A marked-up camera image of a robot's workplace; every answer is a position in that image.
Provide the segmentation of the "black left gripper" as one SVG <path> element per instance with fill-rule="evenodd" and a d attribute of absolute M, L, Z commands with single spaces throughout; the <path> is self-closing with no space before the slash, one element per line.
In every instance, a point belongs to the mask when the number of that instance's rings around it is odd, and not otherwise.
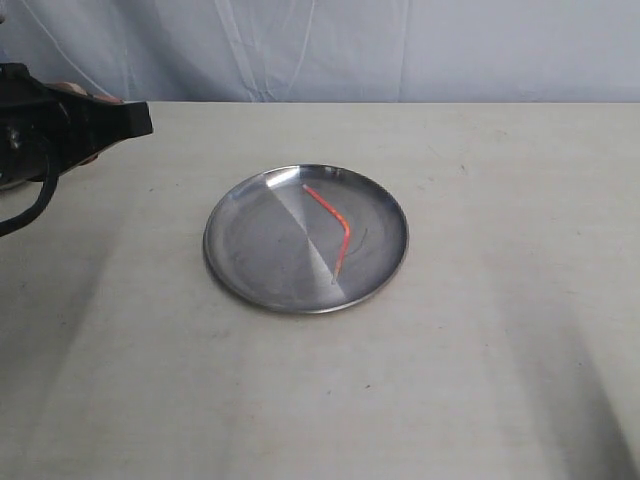
<path fill-rule="evenodd" d="M 1 65 L 1 181 L 42 181 L 53 160 L 64 174 L 122 141 L 153 133 L 148 104 L 110 103 Z"/>

